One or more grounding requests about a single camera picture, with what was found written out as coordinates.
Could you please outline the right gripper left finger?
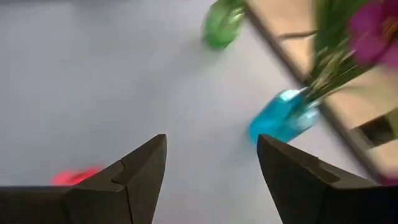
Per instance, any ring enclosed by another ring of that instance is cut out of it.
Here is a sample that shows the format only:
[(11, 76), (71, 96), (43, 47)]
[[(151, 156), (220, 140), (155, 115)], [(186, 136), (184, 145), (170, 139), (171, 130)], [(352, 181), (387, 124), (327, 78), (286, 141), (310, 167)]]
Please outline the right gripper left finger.
[(1, 187), (1, 223), (152, 223), (166, 157), (158, 134), (78, 184)]

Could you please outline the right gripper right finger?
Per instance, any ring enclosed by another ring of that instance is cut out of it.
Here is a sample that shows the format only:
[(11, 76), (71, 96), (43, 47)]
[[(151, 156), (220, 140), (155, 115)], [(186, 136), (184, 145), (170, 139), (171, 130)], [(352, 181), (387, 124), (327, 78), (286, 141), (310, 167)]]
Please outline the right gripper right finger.
[(283, 223), (397, 223), (397, 187), (378, 185), (268, 135), (257, 156)]

